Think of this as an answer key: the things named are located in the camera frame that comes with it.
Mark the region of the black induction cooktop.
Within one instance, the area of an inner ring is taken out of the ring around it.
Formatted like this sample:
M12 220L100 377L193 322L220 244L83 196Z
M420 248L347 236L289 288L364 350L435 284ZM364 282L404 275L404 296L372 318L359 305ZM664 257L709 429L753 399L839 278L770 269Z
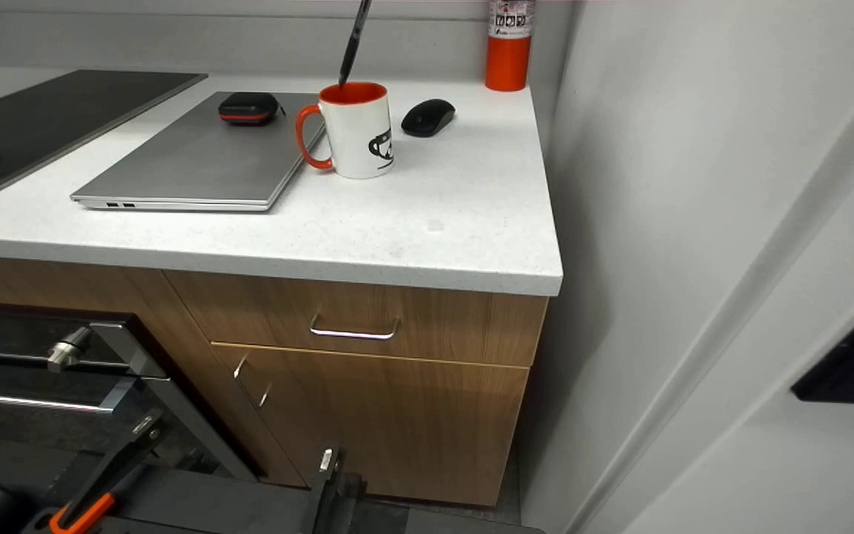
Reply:
M184 70L79 67L3 95L0 189L194 83Z

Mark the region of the orange cylinder bottle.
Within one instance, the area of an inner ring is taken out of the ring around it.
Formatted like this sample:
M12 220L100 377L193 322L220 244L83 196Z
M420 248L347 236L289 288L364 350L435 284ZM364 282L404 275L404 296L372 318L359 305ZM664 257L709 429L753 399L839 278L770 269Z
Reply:
M487 70L495 91L519 91L528 83L533 36L533 0L488 0Z

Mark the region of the black pen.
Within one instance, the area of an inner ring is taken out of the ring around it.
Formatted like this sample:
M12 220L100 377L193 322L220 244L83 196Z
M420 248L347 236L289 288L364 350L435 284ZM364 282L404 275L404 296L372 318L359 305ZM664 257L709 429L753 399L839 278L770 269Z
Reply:
M359 52L359 45L362 45L362 32L364 32L364 21L366 21L366 11L369 11L369 2L372 0L359 0L353 27L350 27L350 36L347 36L347 45L344 45L344 55L341 55L341 66L338 66L338 76L335 76L338 85L344 85L350 81L350 70L355 66L355 52Z

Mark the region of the white and orange mug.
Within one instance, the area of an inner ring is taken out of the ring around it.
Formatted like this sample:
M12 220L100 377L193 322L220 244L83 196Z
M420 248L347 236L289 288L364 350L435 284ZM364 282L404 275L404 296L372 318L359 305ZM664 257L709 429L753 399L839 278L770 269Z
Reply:
M310 118L323 122L325 156L309 144ZM294 137L310 170L355 180L377 177L393 165L389 89L383 83L325 85L315 104L294 116Z

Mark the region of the silver closed laptop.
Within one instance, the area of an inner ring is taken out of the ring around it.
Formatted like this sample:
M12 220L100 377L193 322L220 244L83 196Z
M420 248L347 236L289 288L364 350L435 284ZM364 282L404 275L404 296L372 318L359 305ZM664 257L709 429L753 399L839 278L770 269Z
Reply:
M227 125L212 91L128 156L70 193L94 210L269 210L301 170L294 118L309 91L276 91L279 112L267 125Z

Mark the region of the lower orange-handled clamp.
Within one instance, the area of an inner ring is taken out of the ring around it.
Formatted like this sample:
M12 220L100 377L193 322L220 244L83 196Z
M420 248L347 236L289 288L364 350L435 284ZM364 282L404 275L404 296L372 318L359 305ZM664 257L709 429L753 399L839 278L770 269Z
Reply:
M144 416L60 506L34 514L20 534L91 534L122 496L156 463L160 417Z

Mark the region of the wooden drawer front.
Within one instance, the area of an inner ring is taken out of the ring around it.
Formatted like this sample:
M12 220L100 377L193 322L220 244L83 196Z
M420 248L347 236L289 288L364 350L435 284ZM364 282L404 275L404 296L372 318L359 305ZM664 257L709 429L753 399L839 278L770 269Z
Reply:
M254 275L171 273L169 282L212 345L369 352L528 367L541 296L335 284ZM315 339L315 318L341 330L389 330L393 340Z

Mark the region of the black computer mouse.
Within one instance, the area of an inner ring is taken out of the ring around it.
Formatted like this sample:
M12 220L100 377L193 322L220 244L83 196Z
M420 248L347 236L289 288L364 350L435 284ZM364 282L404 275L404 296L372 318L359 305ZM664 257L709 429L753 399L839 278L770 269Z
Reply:
M401 131L408 137L435 137L452 116L457 106L451 101L427 98L404 116Z

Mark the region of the black and red earbuds case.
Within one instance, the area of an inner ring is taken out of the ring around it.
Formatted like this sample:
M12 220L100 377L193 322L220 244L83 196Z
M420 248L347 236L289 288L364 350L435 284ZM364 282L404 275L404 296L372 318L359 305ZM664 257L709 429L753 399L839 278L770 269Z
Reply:
M217 112L224 125L269 125L279 101L269 91L232 91Z

